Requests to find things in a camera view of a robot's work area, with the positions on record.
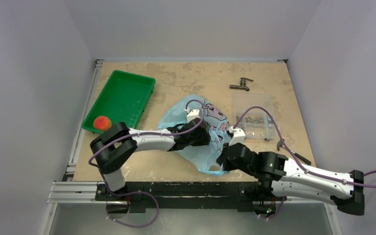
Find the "light blue plastic bag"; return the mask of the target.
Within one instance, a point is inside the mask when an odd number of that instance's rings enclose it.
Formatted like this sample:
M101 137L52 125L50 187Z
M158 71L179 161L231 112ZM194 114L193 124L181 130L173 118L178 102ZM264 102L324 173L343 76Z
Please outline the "light blue plastic bag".
M210 101L196 94L185 96L165 112L159 121L158 129L173 127L177 124L186 124L186 105L190 109L203 110L201 104L197 102L198 100L206 107L203 123L207 125L207 130L211 138L210 144L199 147L188 146L183 150L177 151L177 153L191 162L198 171L221 177L227 174L227 172L222 170L216 160L222 153L223 145L230 142L231 138L227 134L227 130L231 125L226 115Z

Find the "fake peach fruit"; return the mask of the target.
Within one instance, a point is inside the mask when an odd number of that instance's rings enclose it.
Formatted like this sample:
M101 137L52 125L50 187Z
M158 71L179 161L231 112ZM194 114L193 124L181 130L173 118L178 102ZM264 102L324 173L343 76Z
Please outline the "fake peach fruit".
M98 116L93 121L93 127L99 131L106 131L112 127L112 121L106 116Z

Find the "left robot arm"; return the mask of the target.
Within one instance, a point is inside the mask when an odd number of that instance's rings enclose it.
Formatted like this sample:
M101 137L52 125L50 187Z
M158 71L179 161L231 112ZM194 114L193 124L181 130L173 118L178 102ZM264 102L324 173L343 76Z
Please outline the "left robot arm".
M157 131L113 125L90 143L97 168L107 183L107 193L114 200L126 195L121 167L133 153L150 150L179 151L188 146L207 146L211 142L208 126L200 118Z

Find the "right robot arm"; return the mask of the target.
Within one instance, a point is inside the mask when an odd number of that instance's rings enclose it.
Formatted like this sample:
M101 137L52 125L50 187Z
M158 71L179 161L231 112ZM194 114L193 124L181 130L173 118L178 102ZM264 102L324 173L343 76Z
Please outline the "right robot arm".
M255 192L261 199L271 195L301 197L335 205L346 214L365 213L364 173L359 170L340 173L312 166L300 168L285 155L256 153L241 143L225 146L216 161L224 171L241 170L258 179L261 183Z

